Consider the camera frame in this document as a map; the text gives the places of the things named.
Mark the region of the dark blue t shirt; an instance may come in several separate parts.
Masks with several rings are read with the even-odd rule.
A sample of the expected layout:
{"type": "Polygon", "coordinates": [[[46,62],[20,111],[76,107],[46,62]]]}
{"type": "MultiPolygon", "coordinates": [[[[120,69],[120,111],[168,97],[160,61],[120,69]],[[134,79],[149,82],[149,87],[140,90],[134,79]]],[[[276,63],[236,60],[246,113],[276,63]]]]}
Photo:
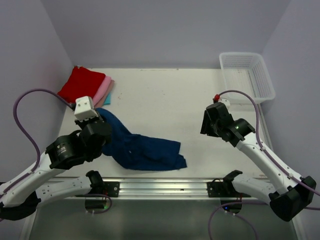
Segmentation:
{"type": "Polygon", "coordinates": [[[158,172],[187,167],[186,159],[180,154],[180,142],[131,133],[110,111],[104,108],[96,111],[112,130],[111,142],[102,147],[102,153],[112,157],[123,168],[158,172]]]}

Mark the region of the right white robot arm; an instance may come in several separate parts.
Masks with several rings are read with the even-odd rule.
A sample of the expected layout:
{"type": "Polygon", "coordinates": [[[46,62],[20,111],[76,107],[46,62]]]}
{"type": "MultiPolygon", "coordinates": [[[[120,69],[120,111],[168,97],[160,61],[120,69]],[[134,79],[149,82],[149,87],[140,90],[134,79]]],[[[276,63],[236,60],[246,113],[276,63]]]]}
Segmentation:
{"type": "Polygon", "coordinates": [[[291,221],[313,200],[317,183],[286,165],[258,135],[258,129],[243,118],[234,120],[226,105],[209,105],[203,115],[201,134],[220,138],[245,154],[268,178],[268,182],[245,175],[240,170],[227,174],[221,182],[207,183],[208,195],[256,198],[270,206],[283,221],[291,221]]]}

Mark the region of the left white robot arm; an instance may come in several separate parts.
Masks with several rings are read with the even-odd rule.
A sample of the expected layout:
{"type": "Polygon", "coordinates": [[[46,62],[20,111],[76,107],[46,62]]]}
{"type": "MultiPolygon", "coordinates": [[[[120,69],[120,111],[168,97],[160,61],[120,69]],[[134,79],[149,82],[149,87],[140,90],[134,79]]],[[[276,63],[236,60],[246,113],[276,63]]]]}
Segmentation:
{"type": "Polygon", "coordinates": [[[100,157],[103,146],[112,140],[112,127],[101,116],[75,123],[79,130],[59,136],[35,164],[14,179],[1,183],[1,220],[24,219],[46,204],[69,197],[110,200],[96,170],[64,182],[48,183],[65,171],[100,157]]]}

